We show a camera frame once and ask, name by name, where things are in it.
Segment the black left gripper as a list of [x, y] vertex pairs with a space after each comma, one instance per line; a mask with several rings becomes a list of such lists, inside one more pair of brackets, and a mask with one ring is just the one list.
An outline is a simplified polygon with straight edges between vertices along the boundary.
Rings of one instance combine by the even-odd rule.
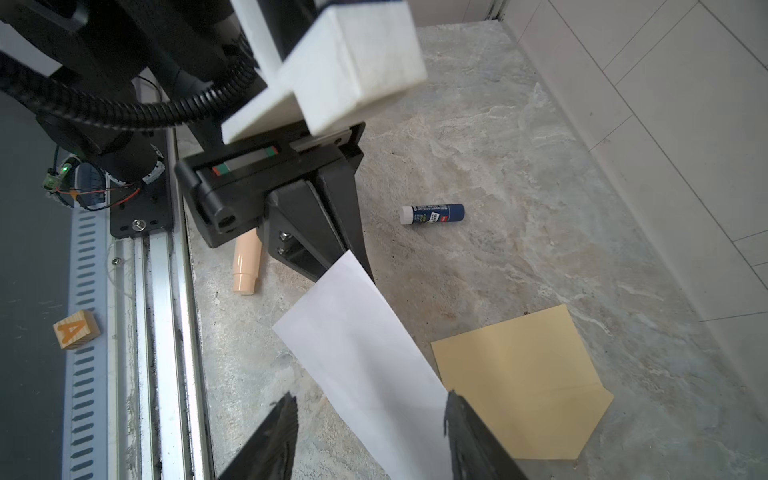
[[[321, 278], [347, 250], [374, 280], [355, 170], [342, 159], [361, 157], [365, 128], [361, 122], [315, 138], [296, 122], [181, 159], [175, 176], [208, 247], [256, 228], [264, 216], [269, 255], [309, 280]], [[321, 194], [311, 182], [296, 181], [317, 170]]]

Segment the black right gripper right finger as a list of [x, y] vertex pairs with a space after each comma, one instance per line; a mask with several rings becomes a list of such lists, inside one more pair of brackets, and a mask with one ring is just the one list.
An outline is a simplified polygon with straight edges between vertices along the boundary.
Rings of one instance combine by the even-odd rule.
[[489, 428], [455, 391], [448, 392], [443, 419], [454, 480], [527, 480]]

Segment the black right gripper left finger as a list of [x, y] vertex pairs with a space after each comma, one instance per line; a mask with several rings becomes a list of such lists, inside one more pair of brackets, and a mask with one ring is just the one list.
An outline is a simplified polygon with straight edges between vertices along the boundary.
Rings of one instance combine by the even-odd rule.
[[299, 430], [297, 399], [285, 393], [218, 476], [221, 480], [292, 477]]

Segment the yellow paper envelope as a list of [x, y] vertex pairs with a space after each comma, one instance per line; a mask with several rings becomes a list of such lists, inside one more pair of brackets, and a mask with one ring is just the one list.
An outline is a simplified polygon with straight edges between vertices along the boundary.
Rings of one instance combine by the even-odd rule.
[[433, 342], [444, 386], [507, 453], [575, 460], [614, 396], [564, 305]]

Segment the white letter blue border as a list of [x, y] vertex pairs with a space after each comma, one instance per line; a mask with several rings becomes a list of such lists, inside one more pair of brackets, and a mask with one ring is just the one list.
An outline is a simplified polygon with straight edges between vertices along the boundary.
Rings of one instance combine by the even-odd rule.
[[273, 329], [391, 478], [452, 478], [448, 393], [352, 252]]

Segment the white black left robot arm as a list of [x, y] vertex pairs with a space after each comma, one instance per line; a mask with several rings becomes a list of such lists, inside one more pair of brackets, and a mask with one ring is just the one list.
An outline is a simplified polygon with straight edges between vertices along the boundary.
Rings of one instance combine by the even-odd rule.
[[202, 152], [174, 167], [210, 247], [254, 233], [311, 280], [344, 253], [367, 263], [355, 173], [362, 123], [315, 142], [302, 120], [226, 145], [219, 126], [266, 90], [243, 28], [216, 38], [206, 13], [229, 1], [5, 1], [1, 19], [60, 67], [1, 57], [1, 88], [58, 144], [138, 192], [160, 158], [156, 130], [188, 126]]

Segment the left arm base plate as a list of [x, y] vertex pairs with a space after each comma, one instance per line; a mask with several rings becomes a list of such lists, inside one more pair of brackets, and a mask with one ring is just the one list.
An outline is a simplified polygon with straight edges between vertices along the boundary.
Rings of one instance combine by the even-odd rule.
[[146, 236], [159, 230], [170, 231], [174, 225], [170, 190], [169, 164], [175, 149], [169, 142], [172, 132], [156, 132], [149, 139], [160, 154], [165, 170], [149, 185], [127, 202], [110, 209], [109, 232], [115, 239]]

